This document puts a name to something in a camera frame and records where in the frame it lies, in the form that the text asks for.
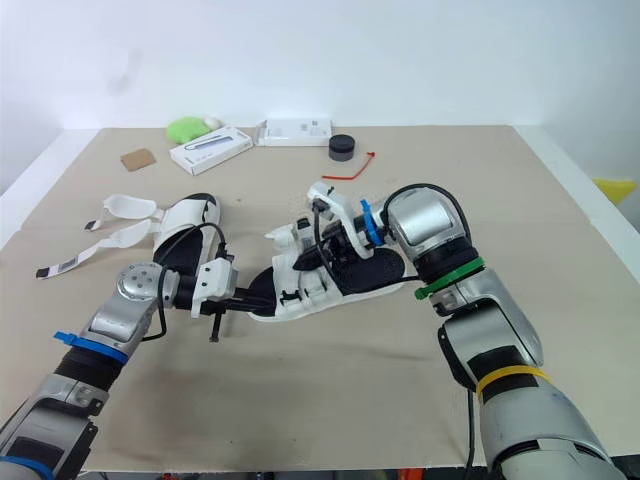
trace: small white box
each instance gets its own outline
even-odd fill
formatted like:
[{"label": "small white box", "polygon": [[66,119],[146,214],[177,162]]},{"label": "small white box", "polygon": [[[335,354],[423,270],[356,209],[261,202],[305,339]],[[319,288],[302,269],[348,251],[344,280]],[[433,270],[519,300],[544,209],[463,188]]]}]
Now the small white box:
[{"label": "small white box", "polygon": [[172,148],[171,158],[191,175],[198,175],[253,146],[251,137],[235,127],[222,127]]},{"label": "small white box", "polygon": [[265,147],[326,147],[330,138],[328,118],[272,118],[256,129],[256,145]]}]

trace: blue ring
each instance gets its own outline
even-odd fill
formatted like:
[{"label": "blue ring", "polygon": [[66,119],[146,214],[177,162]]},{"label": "blue ring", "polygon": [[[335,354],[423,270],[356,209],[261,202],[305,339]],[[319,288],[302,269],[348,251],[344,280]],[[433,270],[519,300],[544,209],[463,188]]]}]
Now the blue ring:
[{"label": "blue ring", "polygon": [[54,480],[53,472],[45,464],[36,462],[35,460],[29,460],[22,457],[0,457],[0,462],[15,463],[23,467],[30,468],[36,472],[43,480]]},{"label": "blue ring", "polygon": [[364,224],[367,227],[367,233],[369,234],[369,238],[376,247],[381,247],[384,245],[380,237],[378,236],[378,230],[376,229],[375,224],[373,223],[373,215],[371,215],[371,207],[367,203],[365,199],[360,200],[360,205],[362,205],[362,214],[364,215]]},{"label": "blue ring", "polygon": [[56,332],[53,338],[61,340],[65,345],[85,348],[87,350],[93,350],[94,352],[101,353],[102,355],[113,358],[123,365],[126,365],[126,363],[129,361],[129,357],[126,354],[122,353],[120,350],[116,350],[115,348],[111,348],[99,342],[94,342],[93,340],[79,338],[73,333]]}]

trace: white wall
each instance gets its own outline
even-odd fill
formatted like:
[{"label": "white wall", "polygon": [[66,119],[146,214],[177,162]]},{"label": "white wall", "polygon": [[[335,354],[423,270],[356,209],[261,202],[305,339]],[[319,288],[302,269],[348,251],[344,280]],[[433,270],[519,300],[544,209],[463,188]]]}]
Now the white wall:
[{"label": "white wall", "polygon": [[23,34],[15,22],[13,4],[1,3],[0,35],[0,195],[22,171],[62,132],[59,115],[47,102],[21,87],[24,65],[20,58]]},{"label": "white wall", "polygon": [[636,0],[6,1],[3,88],[67,128],[542,123],[640,180]]}]

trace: table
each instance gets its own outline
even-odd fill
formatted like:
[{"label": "table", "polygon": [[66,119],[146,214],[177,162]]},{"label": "table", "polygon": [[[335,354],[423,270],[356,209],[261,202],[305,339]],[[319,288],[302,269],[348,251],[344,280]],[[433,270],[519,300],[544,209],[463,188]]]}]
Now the table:
[{"label": "table", "polygon": [[[2,419],[111,294],[151,243],[107,251],[60,277],[36,268],[70,258],[110,229],[82,227],[112,193],[168,206],[200,191],[222,202],[222,226],[240,285],[270,265],[272,228],[305,213],[322,174],[352,173],[336,188],[376,201],[408,183],[450,189],[474,243],[538,330],[545,370],[574,400],[611,455],[640,451],[640,289],[607,243],[511,127],[361,127],[354,160],[323,148],[256,147],[200,176],[173,163],[161,129],[102,130],[0,253]],[[157,163],[127,172],[120,155],[150,149]],[[264,471],[396,468],[463,463],[465,392],[436,340],[441,324],[412,286],[285,324],[234,312],[221,343],[210,319],[169,311],[169,333],[143,344],[95,419],[85,468]],[[482,453],[477,454],[482,461]]]}]

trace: green sponge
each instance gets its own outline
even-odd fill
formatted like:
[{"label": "green sponge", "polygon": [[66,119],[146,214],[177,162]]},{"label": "green sponge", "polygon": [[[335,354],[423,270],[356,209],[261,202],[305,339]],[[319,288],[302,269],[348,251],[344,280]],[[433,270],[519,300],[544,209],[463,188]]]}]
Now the green sponge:
[{"label": "green sponge", "polygon": [[167,127],[167,137],[172,142],[183,144],[190,142],[194,138],[201,137],[211,130],[197,117],[183,117],[172,122]]}]

